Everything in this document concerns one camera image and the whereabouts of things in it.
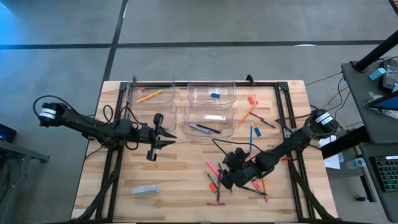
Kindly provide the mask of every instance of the white paper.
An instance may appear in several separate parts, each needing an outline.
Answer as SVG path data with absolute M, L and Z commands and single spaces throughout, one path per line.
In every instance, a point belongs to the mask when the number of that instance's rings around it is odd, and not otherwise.
M 326 139 L 319 140 L 319 145 L 322 147 L 336 140 L 336 136 L 330 136 Z M 340 169 L 340 161 L 338 160 L 338 155 L 331 156 L 324 160 L 325 167 L 332 169 Z

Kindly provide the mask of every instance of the computer monitor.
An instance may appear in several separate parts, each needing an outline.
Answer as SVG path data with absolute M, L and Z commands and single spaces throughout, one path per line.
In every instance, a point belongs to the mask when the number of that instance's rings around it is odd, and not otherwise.
M 392 92 L 386 96 L 370 101 L 368 103 L 368 107 L 398 111 L 398 91 Z

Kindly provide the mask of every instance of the wooden tabletop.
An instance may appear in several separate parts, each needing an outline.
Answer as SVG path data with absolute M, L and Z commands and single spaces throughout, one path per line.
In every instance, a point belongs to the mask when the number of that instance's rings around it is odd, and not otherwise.
M 310 106 L 304 82 L 301 80 L 287 82 L 294 114 L 296 116 L 308 114 Z M 120 82 L 104 82 L 96 113 L 97 119 L 104 121 L 102 112 L 104 105 L 115 107 L 119 84 Z M 272 149 L 280 144 L 283 138 L 281 128 L 274 121 L 279 117 L 274 89 L 270 87 L 237 87 L 236 96 L 233 105 L 235 123 L 238 123 L 251 107 L 248 96 L 252 96 L 259 101 L 253 112 L 264 117 L 266 121 L 277 128 L 270 128 L 257 118 L 248 116 L 245 122 L 234 130 L 231 140 L 249 142 L 249 126 L 254 123 L 254 126 L 257 126 L 262 133 L 261 137 L 254 137 L 254 144 L 262 149 Z M 140 144 L 135 151 L 124 150 L 114 213 L 115 222 L 297 221 L 286 162 L 279 162 L 275 170 L 265 177 L 266 189 L 269 194 L 268 203 L 265 202 L 264 197 L 253 192 L 233 187 L 233 191 L 230 193 L 229 190 L 222 187 L 221 202 L 226 203 L 226 206 L 206 205 L 206 202 L 216 200 L 216 195 L 208 187 L 209 180 L 206 174 L 211 174 L 215 180 L 216 176 L 208 168 L 206 161 L 210 161 L 216 167 L 217 162 L 223 160 L 224 154 L 211 142 L 193 141 L 182 132 L 184 106 L 188 104 L 187 88 L 176 87 L 174 99 L 177 105 L 177 127 L 172 134 L 178 137 L 177 142 L 157 151 L 156 162 L 146 159 L 149 145 Z M 304 120 L 298 119 L 297 126 L 301 127 Z M 92 141 L 89 143 L 87 153 L 99 147 L 97 142 Z M 222 147 L 229 152 L 234 151 L 237 146 L 224 144 Z M 309 147 L 304 150 L 303 156 L 312 192 L 326 210 L 337 217 L 321 152 Z M 103 149 L 85 161 L 72 218 L 81 215 L 98 193 L 105 158 L 106 150 Z M 132 188 L 150 184 L 157 184 L 160 193 L 154 195 L 131 194 Z M 300 192 L 300 198 L 304 214 L 307 214 L 302 192 Z M 104 216 L 107 210 L 108 201 L 106 200 Z

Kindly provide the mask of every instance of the concrete floor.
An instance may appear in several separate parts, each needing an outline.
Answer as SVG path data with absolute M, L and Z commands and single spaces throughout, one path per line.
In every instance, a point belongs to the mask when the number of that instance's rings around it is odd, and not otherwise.
M 2 0 L 1 44 L 111 43 L 122 0 Z M 398 29 L 388 0 L 130 0 L 120 43 L 201 41 L 382 40 Z M 110 80 L 258 80 L 306 82 L 340 71 L 374 45 L 118 49 Z M 16 129 L 16 143 L 51 154 L 33 163 L 19 195 L 15 223 L 69 219 L 87 145 L 67 128 L 41 128 L 32 102 L 57 95 L 84 114 L 95 112 L 109 49 L 0 50 L 0 123 Z M 398 54 L 395 48 L 388 55 Z M 307 88 L 322 106 L 341 77 Z M 360 120 L 352 98 L 344 124 Z M 340 218 L 388 223 L 380 203 L 353 200 L 359 178 L 330 179 Z

